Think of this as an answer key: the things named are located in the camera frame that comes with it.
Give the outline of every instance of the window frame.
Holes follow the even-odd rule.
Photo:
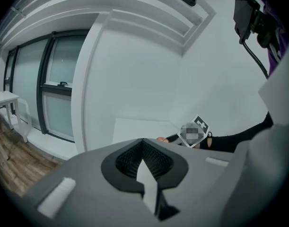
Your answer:
[[[30,40],[28,42],[25,42],[21,45],[18,45],[15,49],[9,51],[7,62],[6,62],[6,67],[5,67],[3,90],[5,91],[6,84],[9,84],[9,91],[13,93],[14,72],[15,72],[15,66],[16,66],[19,50],[25,46],[39,42],[41,40],[45,40],[45,39],[48,40],[45,45],[44,52],[40,60],[38,76],[37,76],[37,86],[36,86],[36,103],[37,103],[38,120],[39,120],[39,124],[41,128],[40,131],[42,132],[42,134],[49,134],[61,140],[65,140],[65,141],[72,142],[72,143],[75,143],[75,142],[72,140],[68,140],[66,138],[62,138],[58,135],[52,134],[48,131],[46,127],[45,118],[44,118],[43,93],[47,92],[47,93],[53,93],[53,94],[58,94],[58,95],[70,96],[70,97],[72,96],[72,87],[60,87],[60,86],[50,85],[50,84],[45,83],[48,64],[49,64],[52,49],[54,47],[54,43],[58,38],[72,37],[72,36],[79,36],[79,37],[84,36],[84,38],[86,38],[88,35],[88,32],[89,32],[89,29],[76,29],[76,30],[68,30],[68,31],[61,31],[61,32],[54,31],[50,34],[43,35],[33,40]],[[10,72],[10,79],[6,79],[8,65],[9,65],[9,58],[11,55],[14,55],[14,59],[13,59],[12,68]],[[11,112],[12,114],[16,114],[13,104],[11,104]]]

